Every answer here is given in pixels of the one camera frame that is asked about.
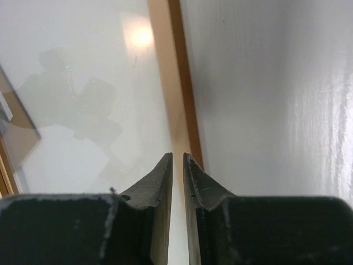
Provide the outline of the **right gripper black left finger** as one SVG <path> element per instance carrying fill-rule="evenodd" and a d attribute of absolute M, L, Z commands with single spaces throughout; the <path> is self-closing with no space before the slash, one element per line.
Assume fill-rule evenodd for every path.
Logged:
<path fill-rule="evenodd" d="M 1 199 L 2 264 L 167 264 L 173 155 L 122 193 Z"/>

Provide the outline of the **brown frame backing board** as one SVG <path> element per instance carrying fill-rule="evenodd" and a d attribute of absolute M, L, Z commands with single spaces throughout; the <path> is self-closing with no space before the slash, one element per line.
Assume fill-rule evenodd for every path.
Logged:
<path fill-rule="evenodd" d="M 1 70 L 1 138 L 15 169 L 22 165 L 41 140 L 4 70 Z"/>

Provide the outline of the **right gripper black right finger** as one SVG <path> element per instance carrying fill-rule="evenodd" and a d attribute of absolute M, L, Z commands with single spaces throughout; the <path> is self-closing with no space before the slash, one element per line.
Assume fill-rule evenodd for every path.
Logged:
<path fill-rule="evenodd" d="M 237 196 L 183 155 L 190 264 L 351 264 L 352 208 L 335 197 Z"/>

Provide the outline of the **wooden picture frame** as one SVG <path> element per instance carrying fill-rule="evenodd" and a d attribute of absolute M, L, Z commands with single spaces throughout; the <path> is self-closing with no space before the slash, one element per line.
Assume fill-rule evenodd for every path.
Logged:
<path fill-rule="evenodd" d="M 178 1 L 2 1 L 1 66 L 41 140 L 21 193 L 123 191 L 191 150 Z"/>

